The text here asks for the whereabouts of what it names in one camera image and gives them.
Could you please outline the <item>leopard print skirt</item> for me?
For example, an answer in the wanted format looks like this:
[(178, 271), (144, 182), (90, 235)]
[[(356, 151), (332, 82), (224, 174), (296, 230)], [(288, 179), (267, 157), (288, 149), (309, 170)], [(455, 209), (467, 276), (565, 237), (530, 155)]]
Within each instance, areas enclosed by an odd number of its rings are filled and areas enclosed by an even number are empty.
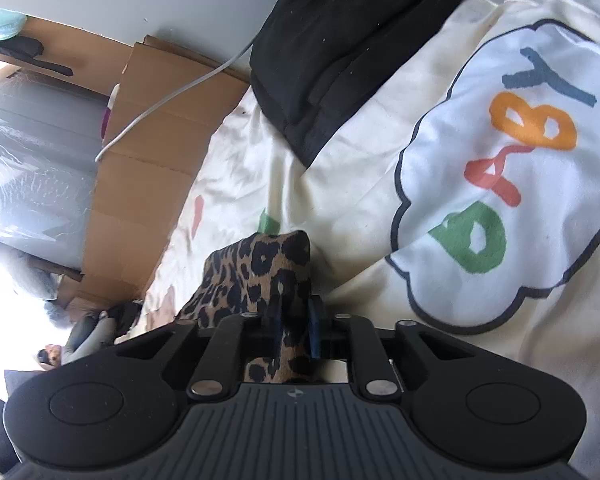
[(275, 359), (248, 362), (244, 379), (270, 384), (315, 382), (321, 364), (311, 356), (304, 324), (311, 292), (311, 244), (306, 232), (254, 233), (212, 252), (204, 262), (201, 284), (178, 317), (212, 328), (231, 314), (263, 312), (273, 299), (281, 299), (282, 351)]

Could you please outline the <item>black clothes pile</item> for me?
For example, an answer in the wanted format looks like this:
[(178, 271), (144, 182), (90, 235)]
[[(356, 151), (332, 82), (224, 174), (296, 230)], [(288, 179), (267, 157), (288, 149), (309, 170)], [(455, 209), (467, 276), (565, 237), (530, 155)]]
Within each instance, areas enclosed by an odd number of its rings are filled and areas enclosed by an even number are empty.
[(112, 318), (116, 323), (114, 336), (122, 337), (129, 333), (129, 330), (136, 324), (142, 312), (143, 303), (138, 300), (120, 302), (107, 310), (108, 318)]

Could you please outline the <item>cream bear print blanket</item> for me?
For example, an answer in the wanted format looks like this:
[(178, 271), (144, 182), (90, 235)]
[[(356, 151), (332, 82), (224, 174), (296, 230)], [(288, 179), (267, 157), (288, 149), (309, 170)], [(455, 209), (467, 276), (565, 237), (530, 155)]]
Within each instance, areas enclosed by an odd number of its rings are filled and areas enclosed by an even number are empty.
[(600, 0), (465, 0), (309, 165), (247, 93), (211, 137), (137, 333), (204, 262), (301, 230), (329, 307), (414, 318), (562, 378), (600, 479)]

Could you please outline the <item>flattened brown cardboard box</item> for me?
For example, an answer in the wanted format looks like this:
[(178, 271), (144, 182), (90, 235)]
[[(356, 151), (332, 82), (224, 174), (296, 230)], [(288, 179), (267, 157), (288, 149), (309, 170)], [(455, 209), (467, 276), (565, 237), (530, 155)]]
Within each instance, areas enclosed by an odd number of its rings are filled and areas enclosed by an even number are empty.
[(0, 77), (18, 70), (99, 93), (120, 90), (104, 142), (86, 227), (78, 296), (110, 306), (144, 296), (208, 152), (212, 134), (247, 90), (204, 56), (146, 37), (121, 42), (30, 18), (13, 54), (0, 42)]

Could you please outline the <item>small plush toy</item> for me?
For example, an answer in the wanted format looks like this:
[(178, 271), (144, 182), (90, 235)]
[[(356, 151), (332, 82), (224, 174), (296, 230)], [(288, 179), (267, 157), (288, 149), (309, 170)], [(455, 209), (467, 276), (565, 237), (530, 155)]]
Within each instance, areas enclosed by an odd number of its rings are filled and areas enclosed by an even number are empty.
[(62, 347), (59, 344), (48, 344), (36, 355), (36, 360), (43, 370), (53, 370), (61, 366)]

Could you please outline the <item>folded black garment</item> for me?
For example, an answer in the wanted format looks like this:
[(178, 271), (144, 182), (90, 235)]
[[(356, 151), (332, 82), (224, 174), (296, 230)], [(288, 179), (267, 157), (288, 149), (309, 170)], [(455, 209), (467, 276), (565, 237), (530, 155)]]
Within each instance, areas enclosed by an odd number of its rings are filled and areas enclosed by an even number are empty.
[(463, 0), (277, 0), (251, 51), (263, 114), (310, 166)]

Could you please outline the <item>grey upright panel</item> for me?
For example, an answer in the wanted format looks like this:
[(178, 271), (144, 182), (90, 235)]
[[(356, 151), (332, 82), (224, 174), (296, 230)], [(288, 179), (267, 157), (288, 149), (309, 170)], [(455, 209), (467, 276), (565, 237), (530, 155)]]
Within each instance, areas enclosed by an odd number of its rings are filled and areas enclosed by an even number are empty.
[(0, 77), (0, 242), (82, 264), (107, 100), (18, 70)]

